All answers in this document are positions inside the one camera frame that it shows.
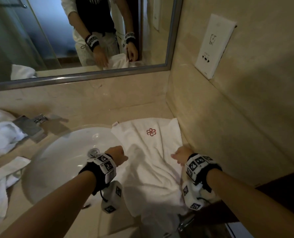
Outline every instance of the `white pants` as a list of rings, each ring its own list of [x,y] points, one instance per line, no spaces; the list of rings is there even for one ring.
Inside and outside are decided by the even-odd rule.
[[[105,33],[105,36],[101,33],[93,32],[93,35],[97,36],[100,46],[104,49],[107,58],[119,54],[116,35],[114,33]],[[75,43],[75,49],[77,50],[79,60],[83,67],[96,65],[93,52],[89,49],[88,45]]]

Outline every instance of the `white sink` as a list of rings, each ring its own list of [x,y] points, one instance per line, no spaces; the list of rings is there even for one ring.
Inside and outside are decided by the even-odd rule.
[[[28,200],[35,204],[74,178],[82,169],[93,148],[105,152],[121,145],[110,128],[88,127],[67,133],[38,151],[26,168],[22,187]]]

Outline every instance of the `white shirt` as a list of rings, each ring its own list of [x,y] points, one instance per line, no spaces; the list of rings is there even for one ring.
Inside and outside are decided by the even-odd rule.
[[[62,5],[67,17],[69,16],[69,14],[71,12],[76,12],[76,13],[78,12],[75,0],[61,0],[61,5]],[[81,37],[81,35],[75,29],[73,31],[73,39],[76,43],[85,45],[84,39]]]

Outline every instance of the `faucet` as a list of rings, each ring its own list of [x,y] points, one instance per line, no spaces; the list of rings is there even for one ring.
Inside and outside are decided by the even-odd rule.
[[[26,116],[20,116],[13,123],[22,130],[28,137],[34,141],[35,143],[40,142],[44,139],[47,135],[44,132],[44,129],[39,127],[40,124],[49,120],[43,114],[40,114],[33,119],[30,119]]]

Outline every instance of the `person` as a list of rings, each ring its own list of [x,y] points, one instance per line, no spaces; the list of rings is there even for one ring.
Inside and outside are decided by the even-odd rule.
[[[113,159],[116,166],[128,159],[121,146],[109,148],[105,154]],[[196,156],[187,147],[180,147],[171,155],[182,166]],[[0,238],[64,237],[89,195],[104,187],[102,177],[94,167],[93,163],[87,163],[79,175],[31,207]],[[294,238],[292,212],[215,165],[203,174],[202,182],[214,190],[255,238]]]
[[[112,0],[123,16],[125,41],[130,61],[138,59],[134,44],[133,19],[126,0]],[[110,14],[109,0],[61,0],[74,27],[73,39],[82,66],[108,66],[108,58],[119,54],[116,30]]]

